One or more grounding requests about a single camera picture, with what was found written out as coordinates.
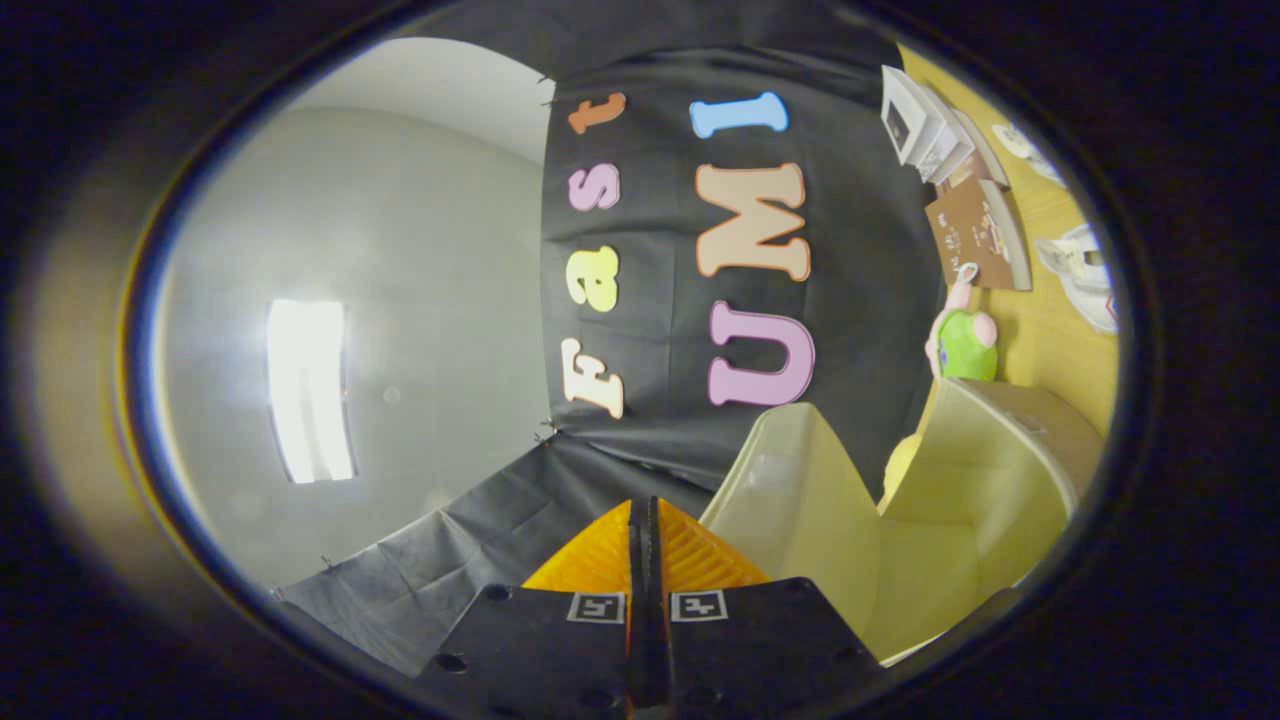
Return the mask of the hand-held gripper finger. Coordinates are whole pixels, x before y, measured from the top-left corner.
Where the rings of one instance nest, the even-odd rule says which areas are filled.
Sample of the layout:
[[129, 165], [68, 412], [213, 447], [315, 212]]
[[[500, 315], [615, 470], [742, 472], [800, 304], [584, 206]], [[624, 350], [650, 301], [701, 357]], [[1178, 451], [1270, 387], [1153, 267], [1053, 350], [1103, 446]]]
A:
[[417, 685], [456, 717], [630, 717], [652, 693], [650, 511], [622, 502], [524, 584], [484, 585]]
[[803, 717], [883, 671], [814, 580], [767, 580], [650, 498], [649, 700], [667, 717]]

